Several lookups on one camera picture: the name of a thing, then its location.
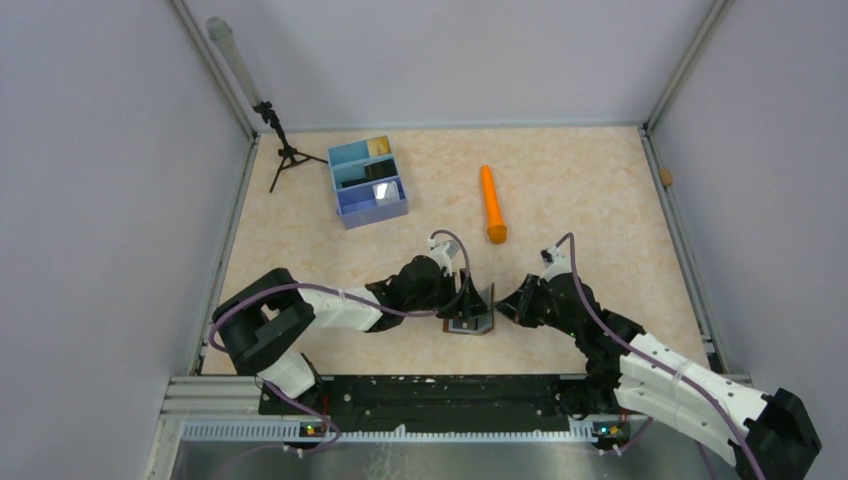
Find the brown leather card holder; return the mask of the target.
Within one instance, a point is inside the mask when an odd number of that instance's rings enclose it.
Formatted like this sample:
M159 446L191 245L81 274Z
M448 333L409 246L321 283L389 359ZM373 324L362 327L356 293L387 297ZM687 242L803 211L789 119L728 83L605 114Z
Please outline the brown leather card holder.
M494 317L491 312L468 318L451 318L443 322L442 331L457 335L485 335L495 327Z

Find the black credit card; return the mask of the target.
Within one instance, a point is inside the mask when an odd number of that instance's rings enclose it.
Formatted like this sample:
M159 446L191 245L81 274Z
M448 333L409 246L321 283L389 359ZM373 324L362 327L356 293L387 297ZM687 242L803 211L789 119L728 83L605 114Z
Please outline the black credit card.
M485 319L490 323L494 322L494 303L495 303L495 284L491 283L481 292L481 297L486 305Z

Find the silver card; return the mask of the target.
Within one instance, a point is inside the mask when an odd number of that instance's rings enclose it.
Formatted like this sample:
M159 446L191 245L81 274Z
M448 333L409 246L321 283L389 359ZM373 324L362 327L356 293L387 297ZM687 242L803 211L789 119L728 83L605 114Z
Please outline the silver card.
M399 202L401 194L396 181L375 183L372 186L375 202L378 206Z

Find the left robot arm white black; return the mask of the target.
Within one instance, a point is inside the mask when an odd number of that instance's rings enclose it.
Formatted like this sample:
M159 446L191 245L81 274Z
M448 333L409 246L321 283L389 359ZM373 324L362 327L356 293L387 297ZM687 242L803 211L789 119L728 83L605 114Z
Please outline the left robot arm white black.
M434 316L449 333L485 334L494 327L492 303L491 290L479 292L466 269L455 271L435 255L418 255L397 274L349 291L299 283L275 268L215 310L209 344L229 356L238 374L275 386L303 414L321 397L318 374L293 348L305 332L377 333Z

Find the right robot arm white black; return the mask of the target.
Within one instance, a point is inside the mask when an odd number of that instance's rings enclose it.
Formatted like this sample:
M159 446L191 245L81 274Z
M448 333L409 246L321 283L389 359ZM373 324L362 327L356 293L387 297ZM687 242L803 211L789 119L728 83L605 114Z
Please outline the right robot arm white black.
M742 479L803 479L822 445L784 388L766 393L699 365L602 307L571 273L528 275L496 310L528 328L572 337L587 359L586 397L600 412L642 413L710 449Z

